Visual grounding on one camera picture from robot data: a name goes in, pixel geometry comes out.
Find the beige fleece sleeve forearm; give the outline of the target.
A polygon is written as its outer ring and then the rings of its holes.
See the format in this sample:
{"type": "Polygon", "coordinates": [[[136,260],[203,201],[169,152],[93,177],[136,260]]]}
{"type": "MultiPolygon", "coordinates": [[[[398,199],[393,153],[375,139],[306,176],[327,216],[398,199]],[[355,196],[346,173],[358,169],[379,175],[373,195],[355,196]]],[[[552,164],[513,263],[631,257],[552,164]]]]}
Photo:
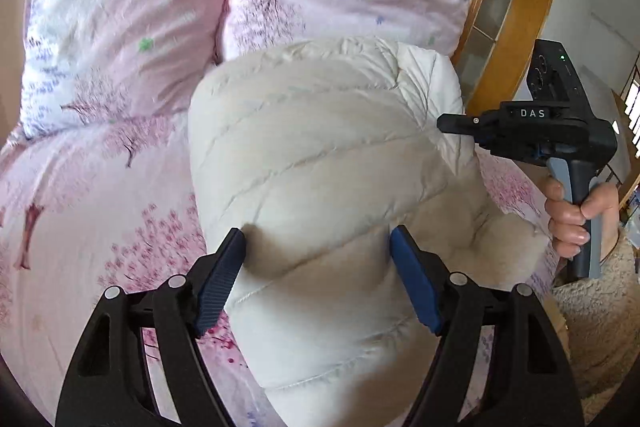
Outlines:
{"type": "Polygon", "coordinates": [[[583,398],[622,383],[639,354],[639,282],[625,233],[601,276],[552,289],[568,326],[570,365],[583,398]]]}

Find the person's right hand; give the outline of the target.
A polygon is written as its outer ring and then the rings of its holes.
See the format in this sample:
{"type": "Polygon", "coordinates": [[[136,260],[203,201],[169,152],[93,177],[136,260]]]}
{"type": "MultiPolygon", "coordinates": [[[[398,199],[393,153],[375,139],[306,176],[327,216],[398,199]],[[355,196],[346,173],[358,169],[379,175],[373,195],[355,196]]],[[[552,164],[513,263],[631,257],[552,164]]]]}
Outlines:
{"type": "Polygon", "coordinates": [[[552,235],[555,252],[565,259],[575,257],[582,245],[590,239],[586,222],[602,219],[601,259],[604,260],[615,248],[618,231],[618,191],[613,183],[602,183],[593,187],[582,205],[570,204],[564,199],[563,185],[552,176],[547,176],[540,186],[546,198],[544,209],[550,220],[548,230],[552,235]]]}

